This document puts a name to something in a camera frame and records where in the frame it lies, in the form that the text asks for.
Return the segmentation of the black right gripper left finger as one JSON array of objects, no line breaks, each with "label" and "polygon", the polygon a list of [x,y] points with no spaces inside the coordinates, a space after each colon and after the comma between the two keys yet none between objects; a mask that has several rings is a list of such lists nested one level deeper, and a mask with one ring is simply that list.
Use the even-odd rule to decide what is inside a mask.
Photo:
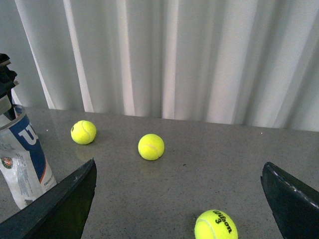
[{"label": "black right gripper left finger", "polygon": [[87,161],[0,224],[2,239],[79,239],[95,195],[97,168]]}]

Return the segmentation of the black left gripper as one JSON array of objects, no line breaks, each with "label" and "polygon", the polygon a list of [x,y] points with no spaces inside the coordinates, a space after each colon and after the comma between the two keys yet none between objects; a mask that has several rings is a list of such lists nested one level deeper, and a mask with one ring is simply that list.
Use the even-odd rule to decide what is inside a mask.
[{"label": "black left gripper", "polygon": [[8,68],[10,58],[8,55],[0,54],[0,123],[8,124],[16,116],[13,108],[11,90],[18,85],[15,80],[17,73]]}]

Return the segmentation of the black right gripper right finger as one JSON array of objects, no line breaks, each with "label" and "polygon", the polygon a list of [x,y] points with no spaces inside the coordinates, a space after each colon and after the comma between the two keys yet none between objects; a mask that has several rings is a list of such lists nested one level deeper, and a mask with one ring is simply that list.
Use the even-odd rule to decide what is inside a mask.
[{"label": "black right gripper right finger", "polygon": [[272,162],[265,163],[261,184],[283,238],[319,237],[318,191]]}]

